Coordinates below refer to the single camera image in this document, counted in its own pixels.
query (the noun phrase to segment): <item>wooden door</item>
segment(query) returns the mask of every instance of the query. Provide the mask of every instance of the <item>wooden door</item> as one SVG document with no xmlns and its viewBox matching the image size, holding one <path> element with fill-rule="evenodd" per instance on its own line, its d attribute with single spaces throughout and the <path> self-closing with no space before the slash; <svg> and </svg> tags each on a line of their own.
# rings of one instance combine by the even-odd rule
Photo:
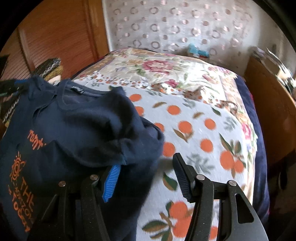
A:
<svg viewBox="0 0 296 241">
<path fill-rule="evenodd" d="M 44 0 L 20 23 L 1 55 L 9 54 L 2 79 L 25 78 L 49 58 L 61 58 L 62 78 L 109 52 L 102 2 Z"/>
</svg>

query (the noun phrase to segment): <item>green leaf pattern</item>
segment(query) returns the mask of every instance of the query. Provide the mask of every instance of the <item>green leaf pattern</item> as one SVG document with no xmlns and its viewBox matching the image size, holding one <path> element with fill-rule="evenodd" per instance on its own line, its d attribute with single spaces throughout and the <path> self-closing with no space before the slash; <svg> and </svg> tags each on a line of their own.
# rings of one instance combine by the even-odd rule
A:
<svg viewBox="0 0 296 241">
<path fill-rule="evenodd" d="M 173 240 L 173 236 L 172 236 L 172 233 L 171 233 L 171 231 L 170 231 L 170 229 L 169 229 L 169 230 L 167 230 L 167 231 L 164 233 L 164 235 L 163 235 L 161 241 L 172 241 L 172 240 Z"/>
<path fill-rule="evenodd" d="M 236 121 L 230 117 L 226 117 L 226 121 L 223 122 L 225 124 L 224 129 L 227 131 L 232 131 L 235 129 L 235 126 L 237 125 Z"/>
<path fill-rule="evenodd" d="M 155 103 L 155 104 L 152 106 L 152 108 L 155 109 L 155 108 L 157 108 L 157 107 L 159 107 L 159 106 L 162 106 L 162 105 L 164 105 L 164 104 L 166 104 L 166 102 L 157 102 L 157 103 Z"/>
<path fill-rule="evenodd" d="M 214 165 L 210 165 L 208 158 L 203 158 L 199 154 L 191 154 L 191 157 L 186 156 L 188 159 L 187 164 L 195 167 L 195 170 L 198 174 L 211 174 L 211 172 L 215 169 Z"/>
<path fill-rule="evenodd" d="M 164 234 L 166 234 L 168 231 L 162 231 L 162 232 L 160 232 L 160 233 L 158 233 L 158 234 L 155 234 L 155 235 L 151 235 L 150 236 L 150 238 L 151 239 L 159 239 L 160 237 L 163 237 L 164 236 Z"/>
<path fill-rule="evenodd" d="M 241 150 L 242 150 L 242 146 L 241 146 L 240 142 L 237 141 L 235 143 L 234 153 L 235 154 L 239 154 L 241 152 Z"/>
<path fill-rule="evenodd" d="M 184 74 L 184 80 L 186 81 L 187 78 L 188 78 L 188 73 L 185 73 L 185 74 Z"/>
<path fill-rule="evenodd" d="M 176 191 L 178 187 L 178 182 L 167 176 L 165 172 L 163 173 L 163 184 L 171 191 Z"/>
<path fill-rule="evenodd" d="M 147 223 L 144 227 L 142 227 L 142 230 L 148 233 L 153 233 L 153 232 L 160 231 L 167 226 L 168 224 L 163 221 L 153 220 Z"/>
<path fill-rule="evenodd" d="M 176 130 L 176 129 L 173 129 L 174 130 L 174 132 L 176 133 L 176 135 L 178 136 L 178 137 L 180 137 L 181 139 L 183 139 L 184 141 L 186 141 L 187 143 L 188 143 L 188 140 L 190 139 L 190 138 L 192 138 L 192 136 L 193 136 L 193 131 L 191 132 L 191 133 L 185 133 L 185 134 L 183 134 L 182 132 L 180 132 L 180 131 L 178 131 L 178 130 Z"/>
<path fill-rule="evenodd" d="M 221 141 L 222 146 L 226 150 L 230 151 L 233 155 L 233 150 L 232 150 L 231 146 L 227 143 L 227 141 L 223 138 L 223 136 L 221 134 L 219 134 L 219 136 L 220 136 L 220 141 Z"/>
<path fill-rule="evenodd" d="M 233 150 L 233 148 L 234 148 L 233 140 L 230 141 L 230 147 L 231 147 L 231 150 Z"/>
<path fill-rule="evenodd" d="M 169 201 L 169 202 L 166 204 L 166 206 L 165 206 L 165 209 L 166 209 L 167 212 L 168 212 L 168 217 L 170 217 L 170 208 L 171 208 L 171 206 L 172 206 L 173 204 L 174 204 L 173 201 Z"/>
<path fill-rule="evenodd" d="M 216 115 L 221 116 L 221 112 L 218 111 L 218 110 L 216 110 L 216 109 L 213 108 L 213 107 L 212 107 L 212 111 L 213 111 Z"/>
<path fill-rule="evenodd" d="M 196 112 L 194 115 L 193 115 L 193 119 L 197 119 L 199 118 L 200 116 L 204 115 L 204 112 Z"/>
<path fill-rule="evenodd" d="M 140 76 L 145 76 L 146 71 L 143 70 L 143 69 L 137 69 L 137 74 L 140 75 Z"/>
<path fill-rule="evenodd" d="M 158 91 L 153 91 L 153 90 L 147 90 L 146 91 L 148 94 L 152 95 L 152 96 L 160 96 L 162 97 L 162 93 L 158 92 Z"/>
<path fill-rule="evenodd" d="M 183 105 L 185 105 L 186 107 L 189 107 L 190 109 L 195 107 L 195 102 L 193 100 L 188 100 L 188 99 L 184 99 Z"/>
</svg>

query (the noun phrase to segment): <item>orange fruit pattern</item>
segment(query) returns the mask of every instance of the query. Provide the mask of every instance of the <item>orange fruit pattern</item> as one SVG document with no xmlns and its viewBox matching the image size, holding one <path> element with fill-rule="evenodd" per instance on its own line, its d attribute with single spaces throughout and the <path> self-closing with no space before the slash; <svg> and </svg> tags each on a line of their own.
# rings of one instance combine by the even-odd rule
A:
<svg viewBox="0 0 296 241">
<path fill-rule="evenodd" d="M 179 219 L 176 225 L 173 227 L 173 234 L 177 238 L 184 238 L 187 235 L 188 228 L 190 226 L 191 216 Z"/>
<path fill-rule="evenodd" d="M 218 227 L 212 226 L 209 240 L 215 239 L 217 237 L 217 235 L 218 235 Z"/>
<path fill-rule="evenodd" d="M 162 132 L 165 131 L 165 127 L 161 123 L 154 123 Z"/>
<path fill-rule="evenodd" d="M 136 106 L 136 111 L 138 112 L 139 116 L 143 116 L 144 115 L 144 108 L 141 106 Z"/>
<path fill-rule="evenodd" d="M 241 160 L 237 160 L 235 163 L 234 163 L 234 170 L 237 172 L 237 173 L 242 173 L 243 170 L 244 170 L 244 165 L 243 163 L 241 162 Z"/>
<path fill-rule="evenodd" d="M 129 99 L 132 101 L 132 102 L 136 102 L 136 101 L 139 101 L 140 99 L 142 99 L 142 96 L 139 95 L 139 94 L 133 94 L 129 97 Z"/>
<path fill-rule="evenodd" d="M 175 219 L 182 219 L 186 216 L 188 208 L 182 201 L 175 202 L 170 208 L 170 216 Z"/>
<path fill-rule="evenodd" d="M 167 111 L 171 114 L 171 115 L 178 115 L 181 113 L 181 109 L 176 106 L 176 105 L 170 105 L 168 108 L 167 108 Z"/>
<path fill-rule="evenodd" d="M 178 128 L 182 133 L 190 134 L 192 132 L 192 125 L 188 121 L 180 121 Z"/>
<path fill-rule="evenodd" d="M 220 164 L 225 170 L 230 170 L 234 166 L 234 159 L 230 151 L 223 151 L 220 155 Z"/>
<path fill-rule="evenodd" d="M 216 128 L 216 123 L 212 119 L 205 119 L 205 126 L 209 130 L 214 130 Z"/>
<path fill-rule="evenodd" d="M 165 142 L 163 145 L 163 155 L 165 157 L 172 157 L 176 152 L 175 146 L 170 142 Z"/>
<path fill-rule="evenodd" d="M 200 142 L 200 148 L 204 151 L 204 152 L 212 152 L 213 151 L 213 143 L 209 140 L 209 139 L 203 139 Z"/>
</svg>

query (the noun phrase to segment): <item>metal pin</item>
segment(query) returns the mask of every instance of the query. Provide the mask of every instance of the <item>metal pin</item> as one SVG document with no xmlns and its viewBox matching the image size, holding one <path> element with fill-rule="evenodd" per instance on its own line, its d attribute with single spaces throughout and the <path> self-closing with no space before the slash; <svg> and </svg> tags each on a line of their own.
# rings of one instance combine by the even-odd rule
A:
<svg viewBox="0 0 296 241">
<path fill-rule="evenodd" d="M 235 187 L 237 185 L 236 181 L 230 180 L 229 185 Z"/>
<path fill-rule="evenodd" d="M 196 178 L 198 179 L 198 180 L 204 180 L 205 179 L 205 176 L 204 175 L 202 175 L 202 174 L 198 174 L 197 176 L 196 176 Z"/>
<path fill-rule="evenodd" d="M 93 181 L 95 181 L 95 180 L 98 179 L 98 175 L 93 174 L 93 175 L 90 176 L 90 179 L 93 180 Z"/>
<path fill-rule="evenodd" d="M 59 182 L 59 186 L 60 186 L 60 187 L 64 187 L 65 185 L 66 185 L 66 182 L 65 182 L 65 181 L 60 181 L 60 182 Z"/>
</svg>

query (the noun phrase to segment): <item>bed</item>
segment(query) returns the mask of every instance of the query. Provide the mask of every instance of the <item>bed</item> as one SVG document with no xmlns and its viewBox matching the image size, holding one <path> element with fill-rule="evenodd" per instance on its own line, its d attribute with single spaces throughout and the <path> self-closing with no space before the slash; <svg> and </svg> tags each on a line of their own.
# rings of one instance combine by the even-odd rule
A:
<svg viewBox="0 0 296 241">
<path fill-rule="evenodd" d="M 261 128 L 243 79 L 196 58 L 126 48 L 80 71 L 73 81 L 107 91 L 122 86 L 139 115 L 164 133 L 165 144 L 138 219 L 137 240 L 184 240 L 193 204 L 172 167 L 180 152 L 212 181 L 235 180 L 261 219 L 268 219 L 267 163 Z M 218 231 L 214 202 L 210 240 Z"/>
</svg>

